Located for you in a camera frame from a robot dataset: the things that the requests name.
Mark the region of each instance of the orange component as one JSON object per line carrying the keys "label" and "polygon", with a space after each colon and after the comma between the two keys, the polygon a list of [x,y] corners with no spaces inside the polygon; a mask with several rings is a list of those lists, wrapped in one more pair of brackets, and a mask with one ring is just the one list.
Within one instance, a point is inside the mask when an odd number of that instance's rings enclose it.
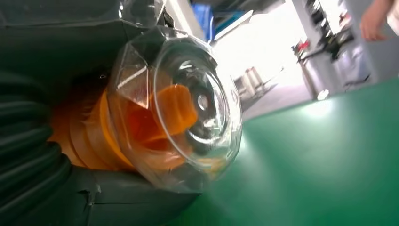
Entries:
{"label": "orange component", "polygon": [[171,144],[161,125],[160,117],[170,136],[183,133],[197,121],[197,112],[191,95],[183,85],[169,86],[156,95],[161,116],[155,107],[155,96],[150,96],[148,109],[129,101],[128,127],[131,137],[141,145],[153,150],[170,150]]}
{"label": "orange component", "polygon": [[[118,131],[111,128],[107,92],[90,90],[74,94],[54,110],[53,136],[49,141],[58,142],[64,154],[75,165],[93,170],[135,171],[131,163],[145,164],[157,170],[170,170],[185,162],[170,143],[155,108],[155,96],[150,96],[149,109],[127,101],[127,127],[131,152],[123,153],[117,141]],[[190,152],[191,147],[183,132],[197,120],[189,90],[182,85],[167,87],[157,94],[162,119],[170,136]]]}

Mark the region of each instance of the person's arm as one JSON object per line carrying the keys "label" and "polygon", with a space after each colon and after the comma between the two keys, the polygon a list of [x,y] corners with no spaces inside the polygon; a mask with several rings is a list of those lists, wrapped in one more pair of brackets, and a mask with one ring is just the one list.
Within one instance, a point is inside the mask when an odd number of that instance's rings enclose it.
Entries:
{"label": "person's arm", "polygon": [[390,12],[395,0],[374,0],[362,17],[360,29],[362,36],[367,41],[385,40],[386,37],[381,33],[388,13]]}

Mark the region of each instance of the green epoxy floor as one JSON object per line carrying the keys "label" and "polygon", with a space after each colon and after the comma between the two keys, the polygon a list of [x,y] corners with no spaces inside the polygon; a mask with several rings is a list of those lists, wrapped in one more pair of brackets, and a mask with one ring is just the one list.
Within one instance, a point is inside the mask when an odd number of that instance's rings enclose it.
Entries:
{"label": "green epoxy floor", "polygon": [[247,121],[241,150],[171,226],[399,225],[399,81]]}

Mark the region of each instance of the wall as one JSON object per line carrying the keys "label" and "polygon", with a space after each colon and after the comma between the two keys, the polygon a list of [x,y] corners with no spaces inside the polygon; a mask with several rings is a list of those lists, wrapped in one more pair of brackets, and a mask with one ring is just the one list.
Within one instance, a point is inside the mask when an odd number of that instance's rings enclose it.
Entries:
{"label": "wall", "polygon": [[166,11],[173,18],[175,28],[185,31],[201,40],[205,34],[195,18],[188,0],[168,0],[165,4]]}
{"label": "wall", "polygon": [[[373,0],[346,0],[346,6],[355,24],[360,24],[361,17]],[[373,72],[373,81],[379,82],[398,77],[399,72],[399,38],[384,25],[383,32],[390,37],[386,41],[367,43],[361,38],[359,26],[353,26],[355,36],[361,40],[361,45],[367,56]]]}

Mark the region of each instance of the bright light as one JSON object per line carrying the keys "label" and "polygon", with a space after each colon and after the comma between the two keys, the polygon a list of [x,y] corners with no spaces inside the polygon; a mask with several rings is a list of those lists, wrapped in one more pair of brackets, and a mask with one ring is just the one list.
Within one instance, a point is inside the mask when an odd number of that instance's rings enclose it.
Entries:
{"label": "bright light", "polygon": [[317,96],[317,99],[318,99],[318,100],[325,100],[325,99],[328,97],[329,94],[330,94],[330,91],[328,91],[327,89],[325,89],[325,90],[323,90],[323,91],[321,91],[321,92],[319,93],[319,95]]}
{"label": "bright light", "polygon": [[246,14],[244,14],[242,17],[238,18],[236,21],[234,21],[231,25],[229,25],[228,27],[224,28],[221,32],[219,32],[216,36],[215,36],[215,41],[218,40],[219,38],[223,37],[225,34],[227,34],[228,32],[230,32],[231,30],[233,30],[234,28],[236,28],[238,25],[242,24],[244,21],[248,20],[252,14],[254,13],[253,10],[247,12]]}
{"label": "bright light", "polygon": [[303,112],[311,118],[324,118],[333,109],[333,102],[325,100],[313,103],[303,108]]}

